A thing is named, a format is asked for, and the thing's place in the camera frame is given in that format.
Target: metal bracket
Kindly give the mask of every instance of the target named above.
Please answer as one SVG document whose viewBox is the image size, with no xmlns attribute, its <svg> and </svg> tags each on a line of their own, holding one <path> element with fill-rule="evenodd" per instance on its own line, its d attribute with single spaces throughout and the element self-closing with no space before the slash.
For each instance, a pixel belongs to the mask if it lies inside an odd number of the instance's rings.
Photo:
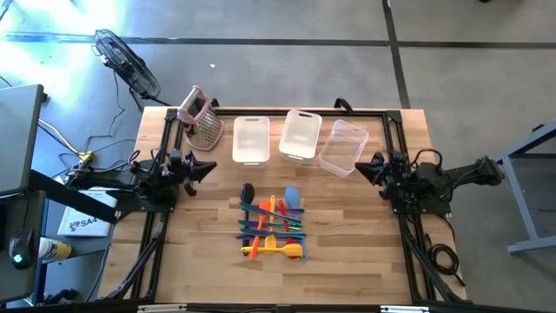
<svg viewBox="0 0 556 313">
<path fill-rule="evenodd" d="M 395 121 L 396 123 L 401 123 L 401 111 L 399 111 L 399 110 L 388 110 L 388 111 L 386 111 L 386 115 L 388 117 L 390 117 L 390 119 Z"/>
</svg>

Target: translucent plastic bin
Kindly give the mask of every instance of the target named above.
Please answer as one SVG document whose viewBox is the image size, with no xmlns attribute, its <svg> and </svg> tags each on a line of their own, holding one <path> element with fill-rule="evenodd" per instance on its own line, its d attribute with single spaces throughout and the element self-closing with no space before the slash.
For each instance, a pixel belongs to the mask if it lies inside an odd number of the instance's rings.
<svg viewBox="0 0 556 313">
<path fill-rule="evenodd" d="M 270 158 L 268 117 L 237 117 L 234 120 L 232 159 L 246 168 L 263 168 Z"/>
<path fill-rule="evenodd" d="M 322 117 L 318 114 L 291 110 L 281 132 L 279 150 L 289 161 L 311 163 L 319 141 Z"/>
<path fill-rule="evenodd" d="M 319 164 L 337 176 L 345 177 L 355 169 L 367 143 L 368 133 L 359 126 L 337 120 L 319 154 Z"/>
</svg>

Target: gray floor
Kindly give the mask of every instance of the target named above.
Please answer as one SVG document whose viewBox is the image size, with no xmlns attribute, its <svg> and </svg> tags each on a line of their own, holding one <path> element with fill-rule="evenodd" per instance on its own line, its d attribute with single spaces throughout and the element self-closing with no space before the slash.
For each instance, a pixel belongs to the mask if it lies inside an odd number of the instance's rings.
<svg viewBox="0 0 556 313">
<path fill-rule="evenodd" d="M 380 0 L 59 1 L 15 2 L 0 30 L 91 34 L 107 27 L 130 37 L 224 37 L 386 40 Z M 392 0 L 400 40 L 554 42 L 551 0 Z M 222 105 L 329 106 L 345 97 L 354 107 L 400 108 L 389 48 L 134 45 L 179 103 L 192 84 Z M 105 134 L 117 113 L 116 88 L 88 44 L 1 43 L 10 62 L 0 75 L 13 84 L 43 83 L 51 95 L 41 117 L 75 145 Z M 434 147 L 447 168 L 501 152 L 554 119 L 556 50 L 400 50 L 412 108 L 424 109 Z M 133 138 L 140 122 L 122 81 L 116 139 Z M 132 143 L 106 150 L 100 165 L 125 158 Z M 52 175 L 63 152 L 39 132 L 33 165 Z M 553 310 L 556 250 L 509 256 L 526 239 L 509 186 L 465 186 L 453 200 L 453 224 L 469 298 L 484 303 Z M 547 225 L 553 230 L 553 224 Z M 73 286 L 89 292 L 102 252 L 49 268 L 49 292 Z M 58 277 L 61 271 L 75 275 Z"/>
</svg>

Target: plastic container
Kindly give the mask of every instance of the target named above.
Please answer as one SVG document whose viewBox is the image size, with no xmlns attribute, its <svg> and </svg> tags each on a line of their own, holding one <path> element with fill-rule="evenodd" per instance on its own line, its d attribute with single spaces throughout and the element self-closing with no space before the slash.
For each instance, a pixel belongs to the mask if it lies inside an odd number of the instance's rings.
<svg viewBox="0 0 556 313">
<path fill-rule="evenodd" d="M 367 139 L 368 133 L 363 128 L 337 120 L 319 154 L 319 165 L 337 176 L 349 175 L 354 171 Z"/>
<path fill-rule="evenodd" d="M 234 120 L 232 159 L 243 167 L 264 168 L 270 159 L 268 117 L 237 117 Z"/>
<path fill-rule="evenodd" d="M 289 161 L 311 163 L 319 141 L 322 117 L 317 114 L 291 110 L 286 116 L 279 150 Z"/>
</svg>

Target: orange spatula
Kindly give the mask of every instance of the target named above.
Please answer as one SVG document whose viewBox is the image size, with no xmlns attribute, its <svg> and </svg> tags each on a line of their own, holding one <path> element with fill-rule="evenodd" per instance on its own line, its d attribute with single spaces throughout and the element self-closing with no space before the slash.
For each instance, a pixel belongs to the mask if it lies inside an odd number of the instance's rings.
<svg viewBox="0 0 556 313">
<path fill-rule="evenodd" d="M 269 210 L 270 202 L 267 201 L 261 202 L 261 204 L 259 204 L 259 208 L 263 210 Z M 258 230 L 262 230 L 262 224 L 264 223 L 265 218 L 267 218 L 267 216 L 259 215 L 259 226 L 257 227 Z M 257 249 L 259 248 L 259 238 L 260 238 L 259 236 L 256 236 L 255 239 L 253 240 L 253 248 L 251 249 L 251 255 L 249 255 L 250 260 L 255 260 L 255 258 L 257 257 Z"/>
</svg>

